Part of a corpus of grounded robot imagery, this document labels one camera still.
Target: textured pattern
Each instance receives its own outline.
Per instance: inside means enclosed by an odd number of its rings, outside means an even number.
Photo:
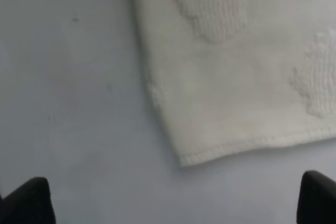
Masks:
[[[292,80],[303,96],[309,114],[336,113],[336,31],[317,33]]]
[[[210,42],[233,37],[246,23],[246,0],[176,0],[195,35]]]

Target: white towel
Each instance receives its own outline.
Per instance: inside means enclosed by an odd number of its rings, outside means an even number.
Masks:
[[[136,0],[182,165],[336,136],[336,0]]]

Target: black object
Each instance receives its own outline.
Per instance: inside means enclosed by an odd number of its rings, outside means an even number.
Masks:
[[[301,181],[297,224],[336,223],[336,183],[312,170]]]
[[[1,200],[0,224],[55,224],[46,178],[33,178]]]

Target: towel hem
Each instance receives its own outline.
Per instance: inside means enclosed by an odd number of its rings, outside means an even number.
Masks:
[[[223,143],[194,154],[180,154],[182,166],[205,163],[226,155],[252,151],[260,148],[281,148],[325,140],[336,136],[336,127],[326,127],[279,137],[260,137],[238,142]]]

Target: gray surface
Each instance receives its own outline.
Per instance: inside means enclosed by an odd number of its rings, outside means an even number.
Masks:
[[[0,0],[0,191],[50,180],[58,223],[295,223],[336,143],[181,169],[144,94],[129,0]]]

